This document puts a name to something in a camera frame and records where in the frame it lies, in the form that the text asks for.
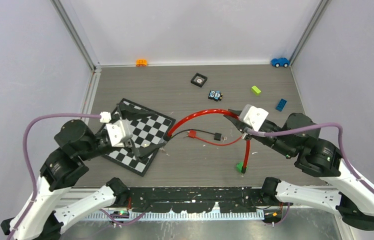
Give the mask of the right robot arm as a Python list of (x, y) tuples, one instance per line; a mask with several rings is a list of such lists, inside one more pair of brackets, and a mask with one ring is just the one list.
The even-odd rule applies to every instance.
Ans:
[(285, 158), (295, 159), (295, 167), (333, 189), (310, 189), (267, 177), (260, 190), (262, 202), (313, 207), (339, 216), (356, 229), (374, 231), (374, 184), (351, 165), (340, 144), (320, 138), (324, 124), (292, 113), (280, 127), (267, 116), (264, 109), (247, 105), (243, 110), (230, 110), (226, 118), (246, 140), (255, 139)]

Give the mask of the red cable lock chrome cylinder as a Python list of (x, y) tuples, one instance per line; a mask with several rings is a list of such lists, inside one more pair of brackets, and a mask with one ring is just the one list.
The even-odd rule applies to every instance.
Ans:
[[(186, 122), (188, 122), (190, 120), (193, 120), (193, 119), (201, 117), (201, 116), (212, 115), (212, 114), (227, 116), (227, 113), (228, 113), (227, 109), (220, 109), (220, 108), (205, 109), (205, 110), (200, 110), (198, 112), (194, 112), (194, 113), (182, 118), (180, 121), (178, 121), (167, 132), (167, 134), (165, 135), (165, 137), (163, 139), (168, 142), (169, 137), (172, 134), (174, 134), (175, 130), (177, 130), (179, 127), (181, 127), (183, 124), (185, 124)], [(250, 140), (247, 140), (246, 141), (246, 148), (245, 148), (245, 155), (244, 155), (244, 159), (243, 159), (243, 170), (242, 170), (243, 173), (241, 173), (242, 175), (244, 175), (246, 173), (247, 168), (248, 168), (250, 150), (251, 150), (251, 142), (250, 142)]]

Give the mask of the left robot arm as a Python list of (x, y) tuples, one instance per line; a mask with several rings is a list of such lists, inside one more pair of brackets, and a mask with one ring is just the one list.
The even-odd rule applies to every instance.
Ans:
[(69, 118), (54, 136), (58, 147), (49, 154), (38, 177), (32, 177), (33, 190), (21, 211), (5, 219), (1, 229), (9, 240), (58, 240), (63, 233), (86, 216), (115, 205), (123, 207), (130, 192), (119, 179), (112, 178), (91, 195), (57, 208), (61, 198), (88, 172), (85, 161), (126, 150), (141, 160), (161, 144), (136, 147), (130, 122), (152, 116), (153, 112), (119, 103), (114, 112), (94, 116), (105, 128), (93, 132), (85, 123), (87, 114), (67, 113)]

